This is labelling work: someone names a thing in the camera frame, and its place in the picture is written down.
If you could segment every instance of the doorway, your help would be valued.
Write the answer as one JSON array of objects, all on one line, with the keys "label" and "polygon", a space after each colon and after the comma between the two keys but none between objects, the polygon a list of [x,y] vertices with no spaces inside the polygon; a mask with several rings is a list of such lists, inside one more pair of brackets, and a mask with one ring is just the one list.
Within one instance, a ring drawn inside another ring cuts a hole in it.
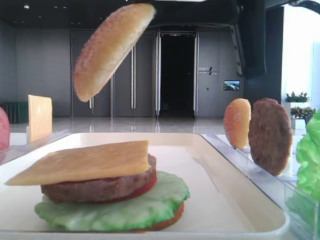
[{"label": "doorway", "polygon": [[195,33],[161,33],[160,117],[194,117]]}]

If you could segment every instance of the gray panel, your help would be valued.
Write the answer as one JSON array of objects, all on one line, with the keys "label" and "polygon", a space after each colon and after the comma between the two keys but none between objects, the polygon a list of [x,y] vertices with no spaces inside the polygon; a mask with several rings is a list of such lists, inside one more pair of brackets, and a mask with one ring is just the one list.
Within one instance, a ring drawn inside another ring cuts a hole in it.
[{"label": "gray panel", "polygon": [[16,100],[16,29],[0,20],[0,102]]},{"label": "gray panel", "polygon": [[114,115],[115,117],[134,115],[131,108],[131,52],[114,74]]},{"label": "gray panel", "polygon": [[152,117],[154,35],[144,33],[136,43],[136,107],[135,117]]},{"label": "gray panel", "polygon": [[[72,30],[71,31],[71,54],[72,54],[72,74],[78,57],[84,48],[85,43],[94,33],[92,30]],[[102,90],[94,97],[93,113],[89,108],[89,102],[82,102],[73,91],[73,116],[74,117],[110,117],[111,115],[111,82],[109,81]]]},{"label": "gray panel", "polygon": [[[223,117],[234,99],[243,97],[243,82],[229,31],[199,33],[199,67],[212,67],[217,75],[198,74],[198,117]],[[224,91],[224,81],[240,81],[240,91]]]},{"label": "gray panel", "polygon": [[[230,32],[220,33],[220,71],[218,86],[218,104],[215,108],[215,116],[223,117],[227,106],[238,98],[244,96],[243,79],[237,74],[237,59],[232,36]],[[240,81],[240,91],[224,91],[224,81]]]},{"label": "gray panel", "polygon": [[17,28],[17,95],[52,98],[53,116],[71,115],[68,29]]},{"label": "gray panel", "polygon": [[[212,67],[212,71],[220,70],[220,33],[199,33],[199,68]],[[219,76],[208,73],[198,74],[198,117],[215,117],[219,98]]]}]

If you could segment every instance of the brown patty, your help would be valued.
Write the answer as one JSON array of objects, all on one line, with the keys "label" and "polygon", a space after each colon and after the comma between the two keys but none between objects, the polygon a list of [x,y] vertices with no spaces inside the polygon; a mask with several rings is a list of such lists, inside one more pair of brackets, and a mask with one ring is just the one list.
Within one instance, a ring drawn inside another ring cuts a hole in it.
[{"label": "brown patty", "polygon": [[146,185],[156,174],[156,158],[148,154],[148,171],[132,176],[41,185],[43,194],[54,203],[101,203],[125,197]]},{"label": "brown patty", "polygon": [[248,139],[253,161],[270,174],[279,175],[287,166],[293,141],[285,108],[270,98],[256,101]]}]

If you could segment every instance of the door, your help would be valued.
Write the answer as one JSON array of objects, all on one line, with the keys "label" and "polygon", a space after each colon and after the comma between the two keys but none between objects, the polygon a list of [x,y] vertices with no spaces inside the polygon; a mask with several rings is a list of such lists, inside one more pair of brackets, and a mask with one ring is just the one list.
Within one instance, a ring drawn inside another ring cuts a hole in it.
[{"label": "door", "polygon": [[135,45],[135,117],[152,117],[154,34],[145,32]]},{"label": "door", "polygon": [[[71,59],[72,77],[78,57],[85,43],[94,33],[92,30],[71,31]],[[72,116],[73,117],[110,117],[111,116],[111,81],[90,101],[82,102],[78,99],[72,83]]]},{"label": "door", "polygon": [[114,116],[133,117],[132,51],[125,57],[114,73]]},{"label": "door", "polygon": [[195,116],[196,46],[193,32],[158,35],[158,116]]},{"label": "door", "polygon": [[115,71],[115,117],[152,117],[153,36],[143,33]]}]

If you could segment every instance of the burger patty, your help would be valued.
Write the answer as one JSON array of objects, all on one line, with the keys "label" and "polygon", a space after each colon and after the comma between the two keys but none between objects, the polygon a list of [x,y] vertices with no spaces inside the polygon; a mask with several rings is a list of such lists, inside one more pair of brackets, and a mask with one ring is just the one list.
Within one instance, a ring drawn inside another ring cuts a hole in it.
[{"label": "burger patty", "polygon": [[123,198],[140,189],[156,175],[156,158],[148,154],[148,171],[131,176],[109,177],[79,182],[41,185],[41,191],[52,202],[101,203]]}]

